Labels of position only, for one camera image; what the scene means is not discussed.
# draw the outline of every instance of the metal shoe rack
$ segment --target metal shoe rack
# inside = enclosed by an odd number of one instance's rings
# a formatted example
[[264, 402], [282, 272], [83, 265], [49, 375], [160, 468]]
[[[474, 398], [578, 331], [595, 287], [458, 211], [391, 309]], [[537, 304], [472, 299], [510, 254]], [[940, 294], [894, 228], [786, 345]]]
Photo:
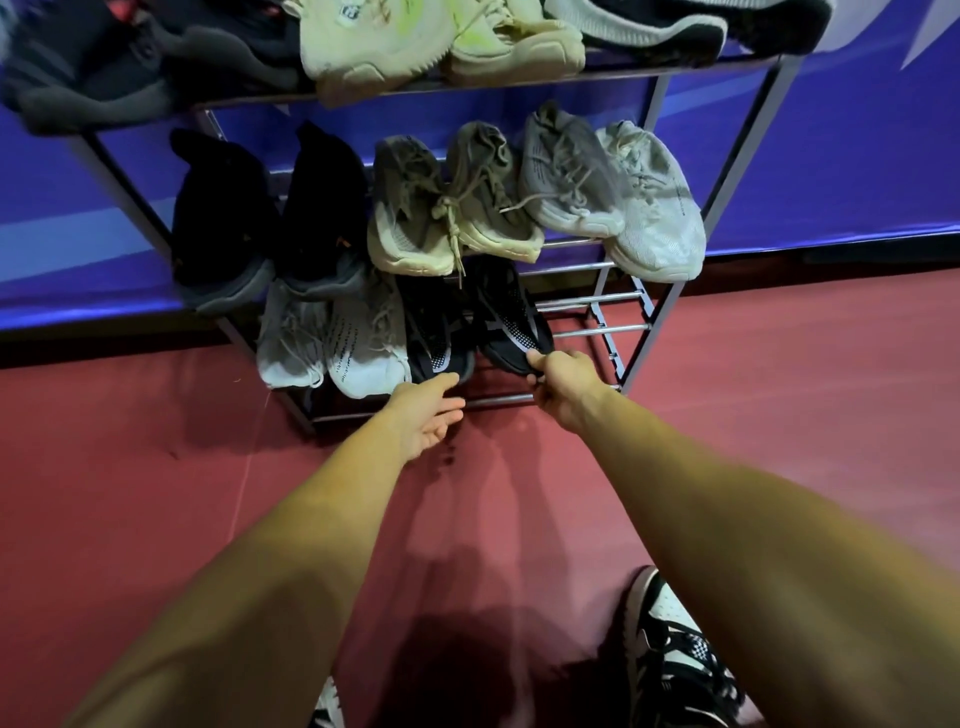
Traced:
[[[740, 183], [740, 180], [743, 179], [743, 175], [753, 159], [760, 141], [763, 139], [767, 129], [776, 116], [780, 104], [786, 96], [790, 85], [793, 83], [802, 62], [802, 58], [794, 56], [780, 56], [773, 59], [755, 59], [745, 56], [724, 58], [711, 68], [698, 71], [691, 71], [686, 68], [605, 67], [590, 69], [588, 67], [587, 70], [574, 78], [555, 83], [655, 78], [656, 80], [650, 84], [645, 100], [644, 112], [642, 118], [639, 119], [644, 129], [652, 131], [657, 123], [660, 110], [663, 106], [663, 99], [666, 96], [666, 90], [673, 75], [691, 72], [748, 71], [766, 68], [765, 77], [756, 92], [756, 97], [743, 122], [740, 133], [737, 135], [727, 155], [727, 160], [724, 162], [720, 175], [710, 192], [707, 203], [703, 206], [702, 215], [704, 218], [704, 227], [706, 228], [707, 238], [709, 239], [716, 229], [720, 216], [730, 202], [734, 190]], [[445, 90], [454, 89], [444, 85], [442, 80], [438, 78], [425, 78], [412, 82], [394, 93], [433, 93]], [[218, 102], [198, 108], [195, 115], [200, 128], [205, 133], [220, 139], [226, 139], [223, 130], [220, 128], [220, 124], [217, 122], [214, 113], [215, 108], [249, 103], [283, 104], [310, 100], [315, 100], [315, 98], [304, 95]], [[153, 208], [150, 207], [150, 204], [131, 182], [130, 178], [110, 154], [99, 136], [96, 133], [85, 133], [80, 136], [71, 137], [69, 143], [74, 154], [100, 182], [110, 198], [123, 210], [151, 245], [169, 261], [171, 257], [169, 244], [170, 230], [163, 221], [160, 220]], [[273, 173], [272, 188], [274, 192], [277, 194], [285, 193], [289, 185], [289, 178], [289, 170]], [[568, 238], [547, 241], [543, 247], [545, 250], [550, 250], [580, 245], [596, 245], [599, 244], [599, 242], [599, 240], [595, 239]], [[595, 322], [593, 328], [558, 332], [554, 334], [554, 337], [556, 339], [564, 339], [571, 336], [602, 336], [607, 346], [610, 361], [616, 372], [616, 383], [613, 386], [626, 394], [633, 387], [640, 365], [650, 353], [654, 342], [657, 340], [657, 336], [660, 334], [660, 330], [663, 328], [667, 314], [670, 312], [670, 309], [673, 308], [677, 299], [680, 297], [681, 291], [684, 289], [684, 284], [673, 283], [668, 285], [660, 299], [655, 302], [647, 294], [643, 282], [636, 278], [632, 279], [633, 291], [626, 293], [605, 293], [607, 277], [611, 267], [613, 267], [612, 262], [605, 259], [596, 263], [539, 267], [535, 270], [523, 272], [521, 275], [550, 276], [560, 273], [597, 271], [597, 281], [592, 295], [543, 301], [537, 304], [537, 308], [544, 312], [585, 309]], [[608, 326], [604, 318], [603, 304], [628, 301], [638, 302], [637, 313], [641, 321], [636, 324], [624, 326]], [[249, 341], [240, 332], [237, 325], [234, 324], [229, 316], [217, 319], [216, 323], [233, 344], [244, 351], [250, 359], [253, 358], [254, 343]], [[627, 357], [620, 354], [613, 342], [614, 334], [625, 331], [642, 331], [639, 342]], [[309, 433], [313, 433], [315, 427], [320, 423], [364, 418], [372, 414], [372, 412], [366, 412], [314, 416], [311, 413], [311, 392], [312, 390], [278, 390], [276, 392], [279, 401], [289, 410], [300, 427]], [[504, 395], [500, 397], [469, 400], [468, 407], [519, 404], [529, 402], [532, 399], [529, 393]]]

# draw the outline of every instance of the black shoe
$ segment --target black shoe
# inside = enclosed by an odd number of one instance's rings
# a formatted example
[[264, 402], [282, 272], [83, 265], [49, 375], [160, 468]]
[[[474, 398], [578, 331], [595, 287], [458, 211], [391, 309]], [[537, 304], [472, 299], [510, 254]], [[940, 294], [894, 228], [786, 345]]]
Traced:
[[134, 5], [59, 0], [27, 13], [4, 63], [0, 97], [35, 134], [142, 124], [185, 109], [161, 74], [156, 21]]
[[516, 266], [492, 255], [469, 257], [464, 262], [464, 283], [473, 306], [473, 336], [480, 351], [507, 372], [534, 374], [527, 352], [552, 352], [553, 334], [520, 285]]
[[450, 286], [442, 279], [397, 276], [407, 325], [407, 357], [415, 384], [446, 372], [464, 383], [473, 375], [473, 336]]
[[545, 0], [543, 10], [578, 29], [589, 45], [628, 51], [649, 66], [704, 66], [717, 60], [727, 23], [716, 12], [664, 12], [669, 0]]
[[267, 172], [243, 147], [174, 129], [170, 144], [190, 164], [174, 206], [174, 283], [183, 301], [215, 316], [254, 301], [274, 277], [264, 255], [280, 216]]
[[280, 91], [295, 91], [304, 79], [300, 24], [278, 3], [161, 0], [155, 12], [164, 56], [225, 68]]
[[730, 37], [758, 56], [769, 57], [812, 53], [827, 29], [835, 1], [658, 0], [658, 4], [672, 17], [690, 12], [720, 15], [730, 26]]
[[627, 594], [623, 645], [632, 728], [737, 725], [746, 695], [656, 567]]
[[357, 293], [367, 257], [367, 176], [360, 157], [341, 138], [304, 122], [300, 153], [283, 208], [277, 274], [307, 301]]

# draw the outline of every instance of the pink floor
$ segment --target pink floor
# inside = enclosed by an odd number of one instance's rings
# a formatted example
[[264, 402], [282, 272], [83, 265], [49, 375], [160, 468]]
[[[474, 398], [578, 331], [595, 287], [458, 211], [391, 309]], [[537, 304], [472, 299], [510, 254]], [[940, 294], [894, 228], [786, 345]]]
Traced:
[[[960, 271], [683, 299], [634, 396], [960, 569], [958, 318]], [[57, 725], [330, 450], [228, 347], [2, 371], [0, 401], [6, 728]], [[470, 413], [397, 487], [338, 659], [348, 725], [584, 722], [645, 561], [572, 436]]]

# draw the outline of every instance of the shoe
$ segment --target shoe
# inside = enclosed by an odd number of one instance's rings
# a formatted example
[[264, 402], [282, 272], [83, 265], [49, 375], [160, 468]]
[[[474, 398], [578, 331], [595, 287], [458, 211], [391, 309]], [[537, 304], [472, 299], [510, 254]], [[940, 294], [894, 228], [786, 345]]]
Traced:
[[414, 384], [446, 372], [473, 375], [473, 337], [450, 286], [440, 279], [396, 279], [407, 324], [407, 356]]
[[573, 235], [619, 235], [628, 186], [586, 119], [552, 101], [527, 118], [518, 206], [542, 226]]
[[631, 726], [737, 725], [746, 695], [656, 567], [627, 592], [623, 646]]
[[447, 0], [457, 37], [444, 75], [459, 86], [542, 83], [575, 76], [587, 51], [580, 32], [546, 20], [539, 0]]
[[367, 260], [367, 175], [341, 138], [304, 122], [283, 207], [276, 272], [291, 294], [325, 301], [358, 292]]
[[727, 41], [727, 23], [704, 11], [664, 15], [664, 1], [672, 0], [545, 0], [543, 9], [591, 45], [629, 51], [645, 65], [713, 64]]
[[805, 56], [824, 36], [836, 0], [668, 0], [658, 7], [678, 19], [692, 12], [718, 15], [730, 37], [758, 56]]
[[4, 62], [0, 99], [39, 135], [144, 124], [187, 107], [160, 73], [158, 24], [135, 5], [59, 0], [24, 15]]
[[267, 171], [238, 144], [199, 132], [174, 129], [170, 144], [190, 165], [174, 204], [174, 284], [190, 308], [221, 315], [254, 301], [274, 277], [264, 253], [280, 216]]
[[461, 127], [446, 152], [446, 165], [453, 180], [437, 205], [451, 245], [536, 262], [543, 231], [516, 209], [518, 165], [500, 130], [482, 121]]
[[624, 202], [626, 227], [604, 240], [613, 262], [643, 280], [695, 279], [704, 267], [707, 234], [680, 164], [663, 142], [630, 121], [610, 124], [597, 138], [634, 186]]
[[[412, 136], [376, 143], [373, 158], [373, 218], [367, 246], [373, 265], [404, 276], [446, 276], [459, 267], [445, 221], [434, 211], [444, 183], [440, 163]], [[437, 208], [437, 217], [445, 209]]]
[[324, 351], [327, 373], [353, 400], [389, 395], [411, 381], [403, 301], [393, 276], [373, 272], [360, 294], [333, 302]]
[[278, 280], [271, 283], [256, 340], [256, 369], [268, 387], [324, 383], [326, 307], [297, 301]]
[[265, 89], [296, 91], [304, 81], [300, 25], [272, 0], [163, 0], [156, 17], [164, 56], [225, 68]]
[[553, 334], [530, 303], [510, 260], [482, 255], [467, 261], [467, 292], [473, 306], [473, 336], [480, 351], [506, 372], [534, 374], [527, 352], [553, 351]]
[[332, 677], [326, 678], [324, 690], [313, 709], [313, 719], [307, 728], [346, 728], [344, 713], [340, 710], [340, 696]]
[[286, 0], [300, 19], [300, 57], [328, 108], [403, 85], [450, 49], [456, 26], [441, 0]]

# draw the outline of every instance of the forearm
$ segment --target forearm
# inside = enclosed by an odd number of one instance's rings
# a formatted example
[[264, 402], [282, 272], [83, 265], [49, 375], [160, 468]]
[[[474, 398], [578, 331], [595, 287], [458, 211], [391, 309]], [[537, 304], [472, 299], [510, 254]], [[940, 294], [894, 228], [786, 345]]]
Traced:
[[197, 575], [68, 725], [305, 724], [403, 462], [373, 418]]
[[769, 718], [903, 725], [922, 701], [928, 724], [955, 719], [954, 691], [936, 686], [960, 669], [951, 575], [615, 393], [585, 422], [655, 562]]

